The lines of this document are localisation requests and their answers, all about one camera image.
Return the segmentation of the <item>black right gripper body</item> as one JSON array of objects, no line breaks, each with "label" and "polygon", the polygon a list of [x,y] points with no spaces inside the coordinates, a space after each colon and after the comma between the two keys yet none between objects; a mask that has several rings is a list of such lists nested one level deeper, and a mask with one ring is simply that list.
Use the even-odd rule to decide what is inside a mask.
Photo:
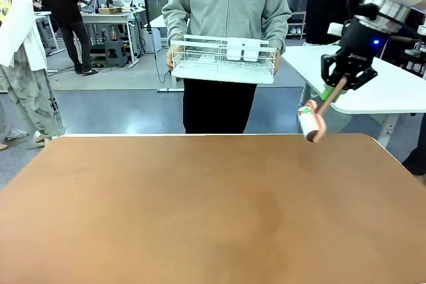
[{"label": "black right gripper body", "polygon": [[373,58],[379,52],[379,31],[354,17],[344,29],[337,53],[337,70],[344,75],[376,75]]}]

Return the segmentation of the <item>person's left hand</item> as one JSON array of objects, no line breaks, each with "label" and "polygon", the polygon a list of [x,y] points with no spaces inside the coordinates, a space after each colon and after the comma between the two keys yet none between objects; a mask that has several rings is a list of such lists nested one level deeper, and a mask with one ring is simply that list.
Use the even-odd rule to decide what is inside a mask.
[{"label": "person's left hand", "polygon": [[274,74],[277,74],[277,72],[280,70],[282,61],[282,54],[279,49],[275,48],[275,52],[272,53],[272,60],[274,62]]}]

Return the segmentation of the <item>person's right hand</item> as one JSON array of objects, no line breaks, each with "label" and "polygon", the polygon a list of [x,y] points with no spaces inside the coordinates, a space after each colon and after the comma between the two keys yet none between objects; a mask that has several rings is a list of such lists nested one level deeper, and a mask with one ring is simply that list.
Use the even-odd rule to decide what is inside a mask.
[{"label": "person's right hand", "polygon": [[175,51],[176,49],[174,46],[170,46],[166,54],[166,66],[168,67],[169,71],[174,69],[173,54]]}]

